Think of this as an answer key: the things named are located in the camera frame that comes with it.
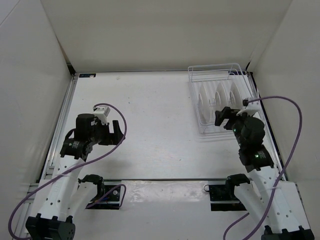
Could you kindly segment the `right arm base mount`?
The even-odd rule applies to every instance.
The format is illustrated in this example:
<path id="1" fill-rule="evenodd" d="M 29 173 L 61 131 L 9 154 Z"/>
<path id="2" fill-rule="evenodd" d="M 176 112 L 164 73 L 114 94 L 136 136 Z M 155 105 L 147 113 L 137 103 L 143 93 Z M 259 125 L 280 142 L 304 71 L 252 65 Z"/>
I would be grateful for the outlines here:
<path id="1" fill-rule="evenodd" d="M 209 195 L 212 212 L 241 212 L 245 206 L 235 196 L 231 196 L 226 185 L 226 178 L 210 179 L 203 186 L 203 191 Z"/>

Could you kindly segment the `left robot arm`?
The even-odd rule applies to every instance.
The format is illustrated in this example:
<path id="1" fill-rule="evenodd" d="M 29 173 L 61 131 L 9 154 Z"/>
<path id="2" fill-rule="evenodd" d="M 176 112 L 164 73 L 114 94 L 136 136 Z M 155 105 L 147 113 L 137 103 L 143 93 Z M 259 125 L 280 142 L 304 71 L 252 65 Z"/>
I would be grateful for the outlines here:
<path id="1" fill-rule="evenodd" d="M 40 186 L 49 192 L 35 216 L 29 216 L 25 227 L 33 240 L 72 240 L 75 217 L 81 210 L 105 202 L 118 186 L 107 190 L 103 177 L 87 174 L 79 178 L 94 145 L 119 146 L 125 139 L 119 122 L 112 121 L 113 132 L 104 114 L 82 113 L 75 121 L 60 150 L 56 174 Z"/>

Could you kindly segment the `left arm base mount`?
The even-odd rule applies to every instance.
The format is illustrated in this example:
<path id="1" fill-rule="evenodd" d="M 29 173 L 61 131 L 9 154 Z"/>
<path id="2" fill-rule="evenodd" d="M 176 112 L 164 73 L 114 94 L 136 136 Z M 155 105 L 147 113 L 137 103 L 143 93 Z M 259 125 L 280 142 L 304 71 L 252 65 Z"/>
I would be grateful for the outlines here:
<path id="1" fill-rule="evenodd" d="M 119 210 L 127 193 L 127 186 L 116 181 L 103 183 L 97 195 L 86 206 L 87 210 Z"/>

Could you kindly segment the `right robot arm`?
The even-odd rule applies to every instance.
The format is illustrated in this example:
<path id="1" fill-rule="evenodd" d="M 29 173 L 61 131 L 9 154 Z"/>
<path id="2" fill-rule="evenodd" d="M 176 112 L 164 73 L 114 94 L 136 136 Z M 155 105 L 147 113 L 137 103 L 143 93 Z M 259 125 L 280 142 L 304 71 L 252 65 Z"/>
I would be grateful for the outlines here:
<path id="1" fill-rule="evenodd" d="M 224 129 L 231 130 L 239 145 L 239 159 L 247 173 L 230 175 L 224 193 L 230 200 L 238 199 L 255 221 L 262 240 L 313 240 L 309 227 L 294 215 L 289 199 L 298 195 L 293 182 L 280 181 L 274 161 L 263 144 L 265 125 L 252 115 L 224 107 L 215 112 L 216 126 L 226 120 Z"/>

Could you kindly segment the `green rimmed plate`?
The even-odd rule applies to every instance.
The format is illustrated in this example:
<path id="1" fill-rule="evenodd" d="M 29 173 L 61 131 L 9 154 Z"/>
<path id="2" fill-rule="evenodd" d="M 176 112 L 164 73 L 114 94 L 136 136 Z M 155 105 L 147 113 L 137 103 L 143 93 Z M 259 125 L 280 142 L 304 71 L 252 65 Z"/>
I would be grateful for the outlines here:
<path id="1" fill-rule="evenodd" d="M 223 110 L 224 107 L 229 106 L 226 89 L 221 82 L 217 85 L 217 88 L 216 88 L 215 103 L 216 103 L 216 109 L 218 111 L 221 111 Z"/>
<path id="2" fill-rule="evenodd" d="M 210 124 L 212 121 L 213 109 L 209 92 L 204 83 L 201 83 L 198 91 L 198 105 L 205 123 Z"/>

